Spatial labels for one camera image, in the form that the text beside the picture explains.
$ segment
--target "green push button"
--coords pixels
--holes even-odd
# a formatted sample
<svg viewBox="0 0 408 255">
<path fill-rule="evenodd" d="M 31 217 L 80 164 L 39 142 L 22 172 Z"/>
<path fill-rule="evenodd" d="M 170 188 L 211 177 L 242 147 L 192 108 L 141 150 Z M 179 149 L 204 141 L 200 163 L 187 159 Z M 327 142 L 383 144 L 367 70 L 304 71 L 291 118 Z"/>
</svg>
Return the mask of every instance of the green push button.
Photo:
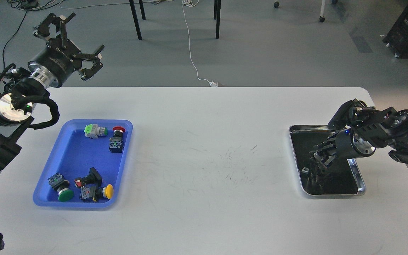
<svg viewBox="0 0 408 255">
<path fill-rule="evenodd" d="M 71 200 L 73 197 L 73 190 L 63 189 L 59 192 L 58 200 L 61 202 L 66 202 Z"/>
</svg>

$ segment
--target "chair leg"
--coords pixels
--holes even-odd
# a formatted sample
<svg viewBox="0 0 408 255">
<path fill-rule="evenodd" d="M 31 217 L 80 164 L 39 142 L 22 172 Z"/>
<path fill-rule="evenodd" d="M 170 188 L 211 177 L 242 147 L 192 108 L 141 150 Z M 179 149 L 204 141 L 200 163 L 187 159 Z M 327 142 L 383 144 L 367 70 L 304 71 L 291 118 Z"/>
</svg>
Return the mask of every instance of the chair leg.
<svg viewBox="0 0 408 255">
<path fill-rule="evenodd" d="M 215 38 L 220 38 L 220 10 L 221 10 L 221 0 L 217 0 L 217 32 Z"/>
<path fill-rule="evenodd" d="M 214 19 L 217 19 L 217 0 L 214 0 Z"/>
<path fill-rule="evenodd" d="M 139 0 L 140 3 L 140 9 L 141 9 L 141 17 L 143 18 L 143 21 L 146 20 L 146 15 L 144 14 L 144 5 L 143 5 L 143 0 Z"/>
<path fill-rule="evenodd" d="M 131 14 L 133 15 L 133 21 L 135 23 L 135 28 L 136 28 L 136 34 L 138 34 L 138 39 L 141 40 L 141 31 L 140 31 L 140 24 L 138 24 L 138 16 L 136 16 L 136 9 L 135 9 L 135 3 L 133 0 L 130 0 L 130 9 L 131 9 Z"/>
</svg>

